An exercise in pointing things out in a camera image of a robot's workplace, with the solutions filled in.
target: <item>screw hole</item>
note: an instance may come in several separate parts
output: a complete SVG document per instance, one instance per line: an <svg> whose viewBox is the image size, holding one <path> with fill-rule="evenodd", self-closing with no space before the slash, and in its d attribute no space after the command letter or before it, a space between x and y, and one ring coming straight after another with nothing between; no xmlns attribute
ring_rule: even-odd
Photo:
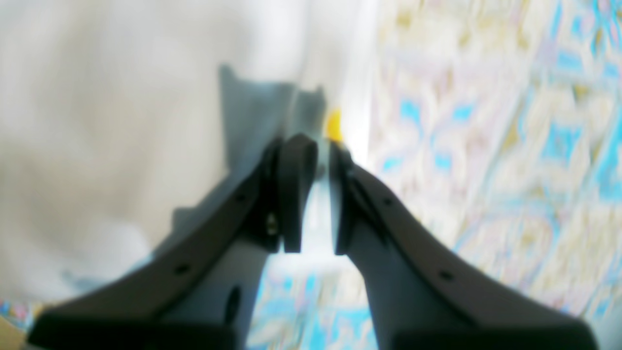
<svg viewBox="0 0 622 350"><path fill-rule="evenodd" d="M190 265L187 263L183 263L177 267L175 267L175 274L177 276L181 276L186 274L188 271L190 271Z"/></svg>
<svg viewBox="0 0 622 350"><path fill-rule="evenodd" d="M227 300L227 306L225 308L225 324L231 324L235 321L235 317L238 315L239 303L242 299L242 291L238 286L235 286L231 293L229 293L229 299Z"/></svg>
<svg viewBox="0 0 622 350"><path fill-rule="evenodd" d="M441 270L439 272L439 276L444 279L445 281L452 281L453 280L453 275L450 272L447 272L445 270Z"/></svg>

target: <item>yellow object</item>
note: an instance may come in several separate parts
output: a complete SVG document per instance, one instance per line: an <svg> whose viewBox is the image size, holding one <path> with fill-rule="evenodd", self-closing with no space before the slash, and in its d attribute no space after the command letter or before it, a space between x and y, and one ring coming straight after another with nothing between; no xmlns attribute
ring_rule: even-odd
<svg viewBox="0 0 622 350"><path fill-rule="evenodd" d="M329 139L333 141L343 141L343 135L341 134L341 110L333 110L328 115L328 123L326 125L326 134Z"/></svg>
<svg viewBox="0 0 622 350"><path fill-rule="evenodd" d="M19 350L26 334L0 317L0 350Z"/></svg>

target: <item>black plastic arm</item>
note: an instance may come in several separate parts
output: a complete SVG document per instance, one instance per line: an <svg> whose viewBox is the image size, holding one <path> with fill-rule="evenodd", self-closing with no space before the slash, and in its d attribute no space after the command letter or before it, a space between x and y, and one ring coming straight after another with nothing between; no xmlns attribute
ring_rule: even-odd
<svg viewBox="0 0 622 350"><path fill-rule="evenodd" d="M267 256L300 251L317 144L275 142L220 208L142 269L46 311L45 349L243 349Z"/></svg>
<svg viewBox="0 0 622 350"><path fill-rule="evenodd" d="M329 172L335 253L363 275L380 349L596 348L584 322L446 249L341 144L331 144Z"/></svg>

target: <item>black plastic bracket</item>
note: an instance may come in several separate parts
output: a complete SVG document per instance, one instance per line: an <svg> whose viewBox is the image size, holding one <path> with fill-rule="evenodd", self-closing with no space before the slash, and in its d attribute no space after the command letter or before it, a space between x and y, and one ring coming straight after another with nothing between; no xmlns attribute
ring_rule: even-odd
<svg viewBox="0 0 622 350"><path fill-rule="evenodd" d="M363 275L380 349L595 349L579 319L531 301L446 249L332 143L336 254Z"/></svg>
<svg viewBox="0 0 622 350"><path fill-rule="evenodd" d="M304 135L276 141L199 228L152 263L46 311L29 335L45 349L243 349L267 256L300 251L317 163Z"/></svg>

